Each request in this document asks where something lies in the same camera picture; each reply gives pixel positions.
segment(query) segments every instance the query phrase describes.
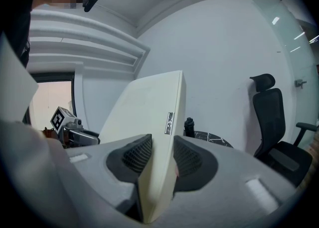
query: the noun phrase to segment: black water bottle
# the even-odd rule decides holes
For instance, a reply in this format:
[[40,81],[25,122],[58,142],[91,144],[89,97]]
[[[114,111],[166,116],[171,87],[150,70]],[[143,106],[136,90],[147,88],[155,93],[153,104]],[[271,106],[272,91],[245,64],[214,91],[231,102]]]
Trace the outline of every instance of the black water bottle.
[[194,120],[191,117],[188,117],[184,123],[185,134],[187,137],[195,138],[194,125]]

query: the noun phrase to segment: office chair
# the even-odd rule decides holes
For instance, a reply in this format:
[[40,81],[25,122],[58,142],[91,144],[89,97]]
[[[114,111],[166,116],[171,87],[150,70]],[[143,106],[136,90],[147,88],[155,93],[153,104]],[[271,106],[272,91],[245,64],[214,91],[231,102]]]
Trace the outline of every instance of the office chair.
[[298,148],[298,144],[306,130],[316,131],[317,127],[299,122],[296,127],[301,131],[295,143],[280,141],[285,135],[286,125],[282,93],[278,88],[270,89],[275,85],[275,78],[270,74],[263,74],[250,79],[255,81],[258,92],[253,97],[253,104],[262,135],[255,157],[298,186],[312,161],[312,156]]

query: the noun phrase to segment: chair armrest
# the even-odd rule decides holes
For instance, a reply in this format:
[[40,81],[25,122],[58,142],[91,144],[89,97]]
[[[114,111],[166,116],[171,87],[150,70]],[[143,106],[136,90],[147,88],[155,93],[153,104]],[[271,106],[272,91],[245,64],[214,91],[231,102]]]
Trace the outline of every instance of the chair armrest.
[[312,124],[309,124],[309,123],[305,123],[305,122],[299,122],[296,124],[296,127],[300,128],[300,132],[299,132],[299,135],[294,143],[294,146],[298,146],[301,139],[303,138],[306,130],[310,130],[310,131],[314,131],[316,132],[317,131],[317,126],[315,125],[312,125]]
[[296,127],[305,129],[305,130],[310,130],[310,131],[317,131],[317,126],[310,124],[310,123],[305,123],[305,122],[299,122],[296,124]]

